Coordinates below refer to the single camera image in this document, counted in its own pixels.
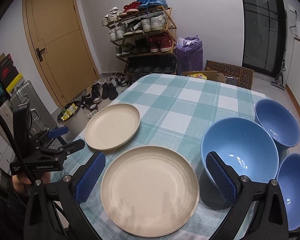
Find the person left hand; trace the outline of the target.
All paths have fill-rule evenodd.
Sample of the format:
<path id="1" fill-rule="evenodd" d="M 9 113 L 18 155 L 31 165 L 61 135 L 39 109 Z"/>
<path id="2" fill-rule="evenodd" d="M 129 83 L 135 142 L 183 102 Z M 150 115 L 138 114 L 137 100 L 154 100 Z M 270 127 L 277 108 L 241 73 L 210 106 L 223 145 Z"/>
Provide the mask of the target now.
<path id="1" fill-rule="evenodd" d="M 38 173 L 38 175 L 41 175 L 40 180 L 44 184 L 51 182 L 50 172 Z M 27 194 L 26 186 L 31 185 L 31 182 L 27 178 L 26 174 L 22 173 L 22 174 L 12 176 L 12 184 L 13 184 L 15 191 L 18 194 L 26 195 Z"/>

